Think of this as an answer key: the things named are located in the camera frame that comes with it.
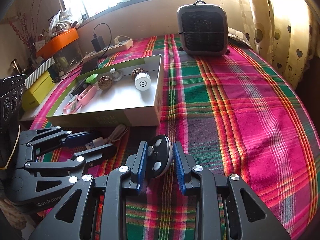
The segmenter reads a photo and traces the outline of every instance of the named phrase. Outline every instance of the beige curtain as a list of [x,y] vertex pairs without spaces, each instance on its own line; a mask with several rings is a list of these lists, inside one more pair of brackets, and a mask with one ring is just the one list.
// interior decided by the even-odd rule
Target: beige curtain
[[304,0],[239,0],[252,48],[295,89],[317,53],[319,25]]

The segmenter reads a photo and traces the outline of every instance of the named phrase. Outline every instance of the green cap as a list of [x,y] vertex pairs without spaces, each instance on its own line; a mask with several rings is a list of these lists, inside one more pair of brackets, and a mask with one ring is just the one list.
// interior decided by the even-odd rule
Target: green cap
[[97,73],[95,73],[95,74],[92,74],[91,76],[89,76],[89,77],[87,77],[87,79],[85,80],[85,82],[87,83],[87,84],[94,84],[96,81],[97,81],[97,76],[98,76],[98,74]]

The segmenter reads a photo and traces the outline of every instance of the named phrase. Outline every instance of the blue gripper pad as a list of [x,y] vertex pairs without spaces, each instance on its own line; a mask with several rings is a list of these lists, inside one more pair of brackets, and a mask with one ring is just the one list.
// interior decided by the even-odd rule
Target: blue gripper pad
[[177,144],[173,144],[173,158],[175,162],[175,168],[176,168],[176,173],[177,173],[177,178],[178,178],[178,184],[179,184],[179,189],[182,193],[182,195],[185,195],[186,193],[186,183],[184,180],[184,172],[183,172],[183,167],[182,167],[182,162],[180,158],[180,154],[178,151]]
[[138,171],[138,194],[140,194],[140,191],[143,186],[143,181],[144,181],[144,176],[146,174],[146,166],[147,166],[147,151],[148,151],[148,144],[145,143],[143,146],[143,151],[142,151],[142,157],[141,157],[141,162],[139,165],[139,171]]

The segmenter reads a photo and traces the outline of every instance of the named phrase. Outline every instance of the orange container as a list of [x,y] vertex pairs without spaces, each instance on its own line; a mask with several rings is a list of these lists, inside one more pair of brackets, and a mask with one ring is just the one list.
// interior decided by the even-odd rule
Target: orange container
[[44,45],[37,53],[37,57],[43,57],[45,60],[52,57],[56,54],[60,49],[64,48],[71,42],[77,40],[79,38],[78,32],[76,28],[72,28],[67,30],[58,36],[54,37],[50,40],[46,45]]

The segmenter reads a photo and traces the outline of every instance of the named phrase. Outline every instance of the yellow box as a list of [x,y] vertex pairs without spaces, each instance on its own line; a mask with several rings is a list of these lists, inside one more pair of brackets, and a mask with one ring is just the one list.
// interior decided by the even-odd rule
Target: yellow box
[[27,111],[39,106],[53,87],[52,78],[49,72],[45,71],[23,94],[22,108]]

